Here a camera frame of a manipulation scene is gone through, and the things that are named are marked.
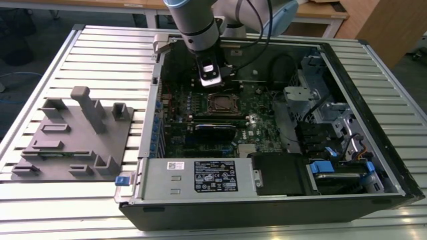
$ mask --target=power supply label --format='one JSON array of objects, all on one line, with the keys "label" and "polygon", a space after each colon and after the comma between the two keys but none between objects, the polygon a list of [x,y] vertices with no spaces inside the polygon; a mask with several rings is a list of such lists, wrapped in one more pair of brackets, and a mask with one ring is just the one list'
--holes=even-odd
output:
[{"label": "power supply label", "polygon": [[238,191],[234,161],[194,161],[193,190],[197,193]]}]

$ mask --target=green circuit board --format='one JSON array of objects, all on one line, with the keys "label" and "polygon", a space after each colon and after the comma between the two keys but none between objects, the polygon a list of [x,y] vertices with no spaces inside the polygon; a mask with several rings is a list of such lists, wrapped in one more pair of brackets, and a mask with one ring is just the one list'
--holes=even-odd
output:
[{"label": "green circuit board", "polygon": [[[254,144],[258,152],[281,152],[272,112],[276,94],[256,84],[242,84],[240,92],[225,89],[213,93],[166,86],[162,91],[165,157],[234,158],[240,144]],[[234,126],[232,140],[217,144],[189,143],[197,125]]]}]

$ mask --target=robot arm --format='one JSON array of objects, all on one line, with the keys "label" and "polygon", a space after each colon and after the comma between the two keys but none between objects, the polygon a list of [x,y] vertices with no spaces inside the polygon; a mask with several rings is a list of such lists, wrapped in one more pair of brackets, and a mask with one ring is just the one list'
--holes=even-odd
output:
[{"label": "robot arm", "polygon": [[[194,55],[198,77],[204,87],[222,83],[221,69],[225,69],[225,57],[220,48],[220,32],[214,22],[214,13],[225,17],[225,23],[232,28],[246,25],[264,35],[269,28],[266,0],[252,0],[261,17],[262,26],[250,8],[249,0],[162,0],[172,14],[185,46]],[[269,0],[272,5],[272,30],[276,36],[288,28],[294,17],[298,4],[296,0]]]}]

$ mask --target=blue latch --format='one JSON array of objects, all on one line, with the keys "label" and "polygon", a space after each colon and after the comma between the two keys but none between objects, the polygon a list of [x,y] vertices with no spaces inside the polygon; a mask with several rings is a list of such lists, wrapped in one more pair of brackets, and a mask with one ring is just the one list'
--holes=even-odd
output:
[{"label": "blue latch", "polygon": [[115,186],[129,186],[130,185],[130,177],[129,176],[115,176],[113,184]]},{"label": "blue latch", "polygon": [[314,161],[309,164],[309,168],[313,174],[334,172],[330,161]]},{"label": "blue latch", "polygon": [[374,166],[373,163],[370,161],[365,162],[365,166],[366,166],[366,170],[368,172],[374,172]]}]

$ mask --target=metal slatted table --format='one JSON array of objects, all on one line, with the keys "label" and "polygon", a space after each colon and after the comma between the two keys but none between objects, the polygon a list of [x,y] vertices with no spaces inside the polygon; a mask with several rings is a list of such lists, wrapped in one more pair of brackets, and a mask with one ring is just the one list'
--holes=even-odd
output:
[{"label": "metal slatted table", "polygon": [[[43,117],[38,110],[43,99],[69,96],[71,87],[78,85],[90,88],[90,98],[99,99],[102,106],[119,100],[136,109],[121,166],[122,171],[134,170],[154,64],[152,41],[160,32],[170,30],[85,26],[70,32],[0,144],[0,239],[425,238],[425,199],[406,207],[377,211],[348,223],[142,232],[118,211],[111,182],[9,183],[11,167]],[[284,39],[329,43],[427,194],[427,117],[370,47],[356,40]],[[70,99],[63,102],[75,104]],[[119,194],[129,195],[130,190],[121,188]]]}]

